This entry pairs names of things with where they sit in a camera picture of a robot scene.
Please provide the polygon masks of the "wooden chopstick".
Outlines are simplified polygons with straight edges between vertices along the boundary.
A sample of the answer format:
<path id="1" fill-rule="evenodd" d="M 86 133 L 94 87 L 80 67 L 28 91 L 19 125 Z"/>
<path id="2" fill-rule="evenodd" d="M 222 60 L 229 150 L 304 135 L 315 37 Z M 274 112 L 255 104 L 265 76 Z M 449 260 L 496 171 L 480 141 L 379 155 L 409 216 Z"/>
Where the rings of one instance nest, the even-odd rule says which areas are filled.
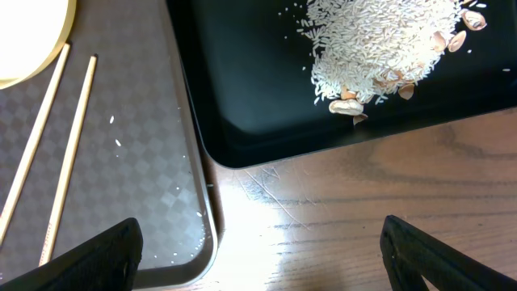
<path id="1" fill-rule="evenodd" d="M 80 141 L 82 125 L 84 122 L 90 91 L 95 75 L 95 68 L 98 56 L 95 54 L 90 57 L 84 82 L 82 84 L 81 93 L 78 99 L 78 105 L 74 114 L 69 139 L 65 148 L 65 154 L 61 165 L 57 190 L 53 201 L 53 207 L 48 221 L 48 228 L 44 238 L 44 245 L 40 255 L 39 266 L 43 266 L 52 259 L 53 249 L 57 240 L 57 232 L 61 222 L 61 217 L 65 205 L 65 198 L 68 192 L 70 177 L 72 175 L 74 160 Z"/>
<path id="2" fill-rule="evenodd" d="M 55 99 L 55 95 L 57 93 L 57 88 L 59 87 L 61 75 L 63 74 L 65 64 L 69 56 L 70 48 L 70 44 L 64 44 L 62 47 L 47 90 L 45 91 L 44 98 L 40 105 L 40 110 L 38 111 L 17 171 L 15 172 L 15 177 L 13 179 L 10 191 L 6 198 L 6 203 L 4 204 L 1 214 L 1 243 L 3 243 L 6 237 L 6 232 L 8 230 L 9 224 L 11 223 L 11 218 L 19 201 L 21 191 L 23 190 L 23 185 L 30 170 L 32 160 L 36 154 L 40 138 L 44 131 L 48 115 L 53 105 L 53 100 Z"/>

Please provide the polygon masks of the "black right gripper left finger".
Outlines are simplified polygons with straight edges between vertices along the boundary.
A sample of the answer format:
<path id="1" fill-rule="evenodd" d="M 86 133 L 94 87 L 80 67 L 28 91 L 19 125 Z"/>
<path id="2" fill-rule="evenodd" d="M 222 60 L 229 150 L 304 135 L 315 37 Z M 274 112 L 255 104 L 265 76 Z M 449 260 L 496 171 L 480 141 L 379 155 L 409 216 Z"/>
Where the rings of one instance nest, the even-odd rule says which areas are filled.
<path id="1" fill-rule="evenodd" d="M 127 291 L 141 262 L 143 237 L 131 217 L 1 285 L 1 291 Z"/>

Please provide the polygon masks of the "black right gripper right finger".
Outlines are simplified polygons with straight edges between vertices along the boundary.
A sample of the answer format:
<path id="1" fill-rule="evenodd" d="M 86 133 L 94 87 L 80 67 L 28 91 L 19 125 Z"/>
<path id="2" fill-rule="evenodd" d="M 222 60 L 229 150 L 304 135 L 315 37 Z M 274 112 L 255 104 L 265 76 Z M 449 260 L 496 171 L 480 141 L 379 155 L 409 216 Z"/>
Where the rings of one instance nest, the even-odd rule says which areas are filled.
<path id="1" fill-rule="evenodd" d="M 515 290 L 516 280 L 477 262 L 394 215 L 385 218 L 380 249 L 393 290 Z"/>

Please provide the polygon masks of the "yellow plate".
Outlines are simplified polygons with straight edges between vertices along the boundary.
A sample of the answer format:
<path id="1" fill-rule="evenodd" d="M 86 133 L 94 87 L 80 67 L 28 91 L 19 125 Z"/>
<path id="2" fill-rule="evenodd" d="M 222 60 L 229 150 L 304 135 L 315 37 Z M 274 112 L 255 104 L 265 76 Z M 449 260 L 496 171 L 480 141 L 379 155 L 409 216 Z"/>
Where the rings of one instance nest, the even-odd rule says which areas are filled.
<path id="1" fill-rule="evenodd" d="M 1 0 L 1 88 L 44 70 L 68 39 L 76 0 Z"/>

